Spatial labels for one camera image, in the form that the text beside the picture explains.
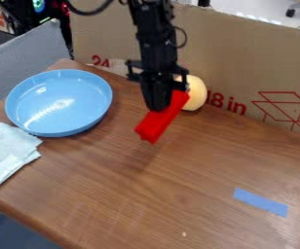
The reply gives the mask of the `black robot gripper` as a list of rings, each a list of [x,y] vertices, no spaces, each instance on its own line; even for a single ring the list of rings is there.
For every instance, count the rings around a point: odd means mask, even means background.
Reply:
[[[183,82],[160,81],[156,86],[149,81],[141,82],[141,91],[148,108],[152,111],[165,110],[172,103],[173,89],[187,91],[188,70],[177,64],[177,50],[187,45],[176,41],[176,32],[185,31],[173,25],[175,6],[172,0],[128,0],[133,24],[137,27],[136,39],[140,45],[141,59],[128,60],[128,77],[141,81],[135,68],[157,76],[179,74]]]

